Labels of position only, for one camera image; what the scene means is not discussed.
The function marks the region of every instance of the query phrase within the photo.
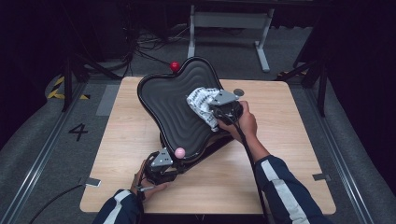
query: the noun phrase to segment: number 4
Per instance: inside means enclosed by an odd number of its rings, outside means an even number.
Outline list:
[[[79,141],[81,135],[88,132],[88,131],[84,131],[84,128],[85,128],[85,124],[80,123],[76,128],[70,130],[69,133],[78,133],[77,141]]]

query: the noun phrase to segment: human hand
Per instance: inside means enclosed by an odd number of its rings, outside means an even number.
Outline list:
[[[146,160],[144,160],[142,165],[140,166],[139,172],[137,172],[137,174],[134,175],[134,182],[132,183],[132,186],[131,186],[131,191],[135,195],[137,195],[137,188],[135,187],[135,185],[138,184],[139,177],[141,174],[143,174],[143,177],[142,177],[143,179],[142,179],[142,183],[141,183],[142,187],[143,188],[154,187],[153,189],[149,189],[149,190],[143,192],[145,194],[144,202],[147,201],[148,199],[150,199],[152,197],[152,195],[154,195],[155,193],[166,189],[169,185],[169,183],[163,183],[161,185],[154,186],[153,184],[149,183],[147,181],[147,179],[145,178],[146,177],[145,173],[144,173],[145,163],[146,163]]]
[[[246,101],[240,101],[239,102],[241,106],[243,107],[243,113],[241,118],[239,118],[238,122],[236,122],[236,125],[239,126],[239,128],[242,130],[244,133],[245,137],[248,138],[257,138],[257,122],[256,118],[254,117],[253,114],[250,113],[249,108],[248,108],[248,102]],[[242,143],[241,136],[236,130],[236,128],[231,124],[231,125],[226,125],[223,121],[218,119],[218,124],[221,129],[229,132],[231,136]]]

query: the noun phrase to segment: person's arm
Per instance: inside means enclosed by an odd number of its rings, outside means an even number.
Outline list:
[[[135,184],[137,183],[137,178],[139,178],[142,172],[144,172],[144,164],[145,161],[142,162],[139,172],[134,176],[134,182],[132,183],[131,188],[119,189],[112,198],[108,199],[96,215],[92,224],[135,223],[137,216],[141,212],[137,206],[137,189]],[[144,202],[150,199],[156,192],[166,189],[168,184],[169,183],[163,183],[155,186],[153,189],[143,192],[145,196]],[[143,188],[152,186],[144,175],[141,185]]]
[[[289,171],[285,162],[269,153],[257,138],[257,122],[250,113],[248,102],[240,102],[244,108],[238,126],[247,140],[247,146],[255,163],[255,175],[259,187],[265,193],[276,223],[331,223],[323,216],[305,186]],[[218,120],[221,129],[242,142],[233,125]]]
[[[331,223],[280,158],[270,155],[255,165],[256,179],[276,223]]]
[[[92,224],[133,224],[139,214],[136,195],[128,189],[119,189],[105,202]]]

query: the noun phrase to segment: curved black tray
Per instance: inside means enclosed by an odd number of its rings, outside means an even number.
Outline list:
[[[221,134],[212,132],[187,104],[188,95],[200,87],[223,89],[212,65],[199,57],[189,58],[176,74],[146,76],[137,87],[140,103],[160,128],[168,151],[186,150],[184,162],[199,159],[209,140]]]

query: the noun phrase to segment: black sleeve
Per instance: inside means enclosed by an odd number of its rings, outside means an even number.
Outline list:
[[[271,155],[258,160],[256,177],[276,223],[331,223],[280,158]]]
[[[139,213],[136,195],[127,189],[119,189],[105,202],[92,224],[133,224]]]

